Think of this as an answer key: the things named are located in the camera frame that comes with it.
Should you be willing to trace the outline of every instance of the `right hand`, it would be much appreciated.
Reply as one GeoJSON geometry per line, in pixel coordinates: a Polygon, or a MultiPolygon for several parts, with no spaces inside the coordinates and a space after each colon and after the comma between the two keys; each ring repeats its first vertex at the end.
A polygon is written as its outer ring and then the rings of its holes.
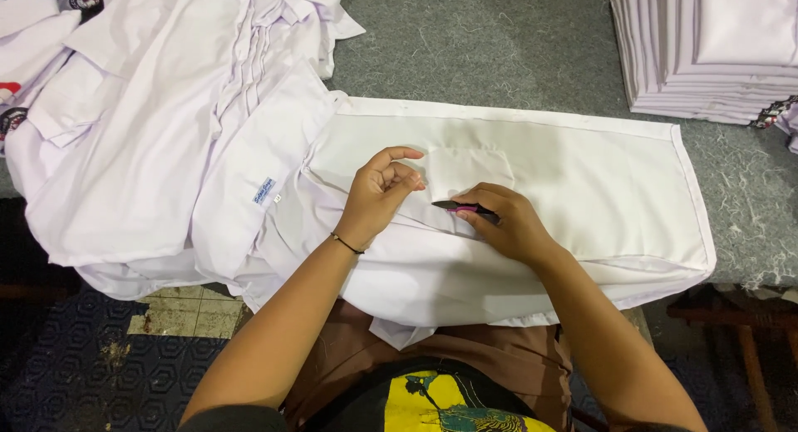
{"type": "Polygon", "coordinates": [[[548,234],[532,203],[518,192],[498,184],[479,183],[452,200],[477,202],[499,216],[499,223],[494,225],[475,212],[457,213],[484,237],[485,242],[510,259],[534,266],[546,262],[553,253],[564,250],[548,234]]]}

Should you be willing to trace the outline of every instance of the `floor tile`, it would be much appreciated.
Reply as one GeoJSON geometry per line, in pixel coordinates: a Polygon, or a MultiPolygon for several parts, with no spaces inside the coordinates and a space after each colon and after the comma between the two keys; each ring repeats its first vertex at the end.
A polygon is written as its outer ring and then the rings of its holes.
{"type": "Polygon", "coordinates": [[[168,287],[162,288],[149,296],[156,298],[185,298],[185,299],[201,299],[202,286],[182,286],[182,287],[168,287]]]}
{"type": "Polygon", "coordinates": [[[236,296],[236,297],[233,298],[233,297],[230,297],[230,296],[226,296],[224,294],[217,293],[217,292],[215,292],[213,290],[210,290],[210,289],[208,289],[206,287],[202,287],[202,299],[218,299],[218,300],[221,300],[221,301],[233,301],[233,300],[235,300],[235,301],[243,301],[241,296],[236,296]]]}
{"type": "Polygon", "coordinates": [[[195,337],[230,338],[239,321],[241,301],[234,299],[203,299],[194,329],[195,337]]]}
{"type": "Polygon", "coordinates": [[[128,334],[194,336],[199,299],[147,296],[138,302],[149,304],[149,308],[144,315],[130,318],[128,334]]]}

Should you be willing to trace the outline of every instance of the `black bracelet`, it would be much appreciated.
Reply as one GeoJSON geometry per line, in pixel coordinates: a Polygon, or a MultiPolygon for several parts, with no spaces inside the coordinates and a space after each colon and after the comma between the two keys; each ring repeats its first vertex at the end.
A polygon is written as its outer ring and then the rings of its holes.
{"type": "Polygon", "coordinates": [[[340,237],[338,237],[338,234],[335,234],[334,232],[331,232],[330,235],[333,236],[333,240],[337,240],[338,242],[343,243],[344,246],[349,248],[350,250],[352,250],[352,252],[354,254],[365,254],[365,252],[359,252],[358,250],[354,249],[353,247],[350,247],[348,243],[344,242],[343,240],[341,240],[340,237]]]}

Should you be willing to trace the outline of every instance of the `shirt label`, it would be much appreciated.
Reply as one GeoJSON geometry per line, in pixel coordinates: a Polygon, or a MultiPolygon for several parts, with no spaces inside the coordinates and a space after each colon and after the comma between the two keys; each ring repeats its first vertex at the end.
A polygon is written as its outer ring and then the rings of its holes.
{"type": "Polygon", "coordinates": [[[263,203],[264,200],[266,199],[266,195],[269,195],[269,191],[273,187],[274,187],[274,180],[272,178],[266,178],[266,182],[264,182],[264,184],[260,186],[260,189],[258,189],[258,193],[254,194],[254,198],[252,199],[252,201],[256,202],[257,204],[263,203]]]}

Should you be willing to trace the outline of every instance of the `wooden chair leg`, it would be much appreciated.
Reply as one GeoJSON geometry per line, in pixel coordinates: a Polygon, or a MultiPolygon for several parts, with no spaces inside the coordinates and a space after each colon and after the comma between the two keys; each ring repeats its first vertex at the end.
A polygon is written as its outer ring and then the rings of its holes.
{"type": "Polygon", "coordinates": [[[790,342],[793,358],[796,361],[796,365],[798,365],[798,329],[787,329],[787,340],[790,342]]]}
{"type": "Polygon", "coordinates": [[[756,353],[756,342],[753,339],[751,326],[738,326],[737,336],[743,349],[745,371],[748,373],[751,395],[756,404],[756,412],[764,432],[779,432],[776,419],[773,417],[773,407],[770,405],[768,390],[764,386],[762,368],[759,366],[759,355],[756,353]]]}

